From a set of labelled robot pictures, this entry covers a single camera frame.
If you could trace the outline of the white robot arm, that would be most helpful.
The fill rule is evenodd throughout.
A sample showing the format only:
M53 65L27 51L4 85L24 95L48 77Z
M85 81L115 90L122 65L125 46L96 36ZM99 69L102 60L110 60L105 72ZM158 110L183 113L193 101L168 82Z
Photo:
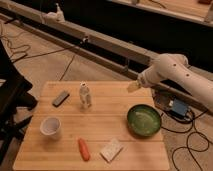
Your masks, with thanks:
M127 91L134 92L141 87L149 88L169 79L213 112L213 81L189 70L187 65L188 59L185 55L160 54L153 60L150 67L139 73L137 79L128 85Z

